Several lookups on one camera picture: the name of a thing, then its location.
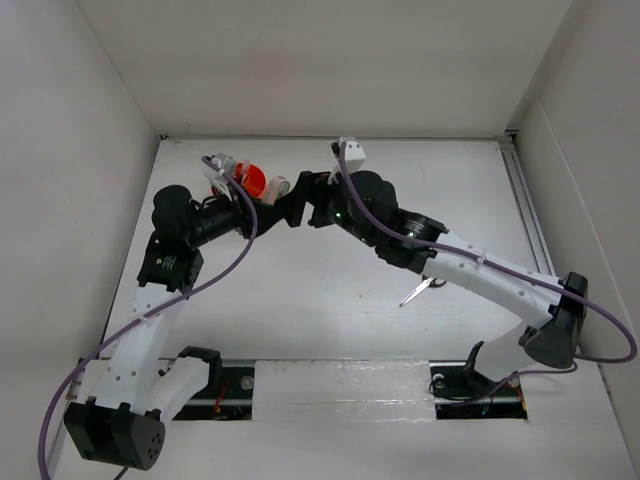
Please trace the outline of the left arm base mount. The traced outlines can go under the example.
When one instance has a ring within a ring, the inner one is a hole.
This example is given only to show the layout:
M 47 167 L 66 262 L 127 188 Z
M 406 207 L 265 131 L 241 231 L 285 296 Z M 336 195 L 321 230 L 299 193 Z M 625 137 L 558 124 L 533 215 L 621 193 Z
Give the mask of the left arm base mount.
M 254 363 L 222 367 L 218 387 L 196 393 L 174 417 L 175 421 L 249 421 L 252 419 Z

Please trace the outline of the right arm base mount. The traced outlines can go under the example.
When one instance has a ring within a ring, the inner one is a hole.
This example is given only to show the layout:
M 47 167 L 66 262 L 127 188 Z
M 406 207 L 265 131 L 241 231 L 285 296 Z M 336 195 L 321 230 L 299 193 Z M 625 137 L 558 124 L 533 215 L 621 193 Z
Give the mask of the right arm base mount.
M 477 343 L 464 362 L 436 362 L 430 367 L 428 392 L 437 420 L 528 419 L 518 383 L 492 381 L 475 371 L 482 345 Z

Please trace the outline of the black handled scissors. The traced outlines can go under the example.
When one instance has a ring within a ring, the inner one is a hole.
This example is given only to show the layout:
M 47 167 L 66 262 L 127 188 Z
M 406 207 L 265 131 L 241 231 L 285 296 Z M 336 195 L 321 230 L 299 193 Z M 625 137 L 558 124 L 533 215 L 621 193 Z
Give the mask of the black handled scissors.
M 446 283 L 446 280 L 439 280 L 434 277 L 424 277 L 422 281 L 400 302 L 399 307 L 404 307 L 405 305 L 413 301 L 417 296 L 419 296 L 423 291 L 427 289 L 441 288 Z

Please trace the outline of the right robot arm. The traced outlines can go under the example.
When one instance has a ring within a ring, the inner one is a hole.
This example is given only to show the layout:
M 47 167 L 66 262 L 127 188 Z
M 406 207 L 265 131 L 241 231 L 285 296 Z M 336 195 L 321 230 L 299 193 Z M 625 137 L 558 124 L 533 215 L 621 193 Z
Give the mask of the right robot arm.
M 501 266 L 441 222 L 400 208 L 393 185 L 370 171 L 348 177 L 303 172 L 276 205 L 290 226 L 299 225 L 305 206 L 311 205 L 310 226 L 336 225 L 386 263 L 452 283 L 516 315 L 521 325 L 472 347 L 461 373 L 471 392 L 486 393 L 533 364 L 553 371 L 574 366 L 585 318 L 585 277 L 571 272 L 558 278 Z

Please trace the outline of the pink thin pen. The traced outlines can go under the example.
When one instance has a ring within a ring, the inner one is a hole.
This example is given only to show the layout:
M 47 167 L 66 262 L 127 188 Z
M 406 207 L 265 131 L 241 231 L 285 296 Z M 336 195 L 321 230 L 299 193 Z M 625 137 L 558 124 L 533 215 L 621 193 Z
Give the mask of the pink thin pen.
M 249 169 L 250 169 L 250 161 L 249 160 L 245 160 L 243 162 L 243 166 L 242 166 L 242 170 L 241 170 L 241 180 L 242 180 L 242 184 L 245 185 L 247 183 L 247 179 L 249 176 Z

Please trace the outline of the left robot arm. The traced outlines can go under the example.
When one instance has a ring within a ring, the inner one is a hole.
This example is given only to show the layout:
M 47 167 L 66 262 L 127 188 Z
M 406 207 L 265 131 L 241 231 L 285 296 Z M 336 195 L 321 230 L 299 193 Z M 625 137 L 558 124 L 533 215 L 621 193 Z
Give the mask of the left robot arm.
M 158 460 L 169 423 L 198 393 L 222 387 L 221 355 L 187 347 L 166 373 L 158 370 L 163 346 L 186 300 L 202 290 L 201 246 L 233 230 L 249 240 L 289 211 L 283 200 L 263 204 L 237 196 L 192 198 L 181 185 L 159 190 L 151 215 L 154 230 L 137 277 L 131 322 L 114 335 L 107 372 L 83 403 L 73 402 L 65 427 L 85 460 L 147 471 Z

